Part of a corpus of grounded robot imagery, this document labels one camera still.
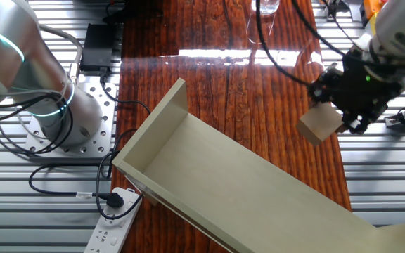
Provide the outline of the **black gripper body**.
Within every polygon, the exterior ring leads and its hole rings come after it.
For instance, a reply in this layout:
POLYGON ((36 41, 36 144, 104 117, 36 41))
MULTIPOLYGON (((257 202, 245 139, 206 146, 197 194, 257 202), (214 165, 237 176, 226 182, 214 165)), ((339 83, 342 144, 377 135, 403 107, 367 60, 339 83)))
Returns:
POLYGON ((343 71, 335 78, 335 105, 350 115, 377 115, 401 93, 401 84, 371 72, 381 70, 381 67, 370 67, 353 60, 362 56, 362 51, 353 47, 342 58, 343 71))

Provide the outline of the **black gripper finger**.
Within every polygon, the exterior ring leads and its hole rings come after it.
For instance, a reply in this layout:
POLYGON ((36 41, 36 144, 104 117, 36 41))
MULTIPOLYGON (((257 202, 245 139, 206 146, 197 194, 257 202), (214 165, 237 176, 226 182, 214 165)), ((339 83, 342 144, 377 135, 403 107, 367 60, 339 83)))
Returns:
POLYGON ((344 111, 342 116, 343 125, 351 134, 363 134, 377 119, 375 115, 358 115, 349 111, 344 111))
POLYGON ((309 98, 313 104, 327 103, 333 100, 333 96, 339 93, 338 85, 342 77, 342 71, 335 67, 324 70, 310 85, 309 98))

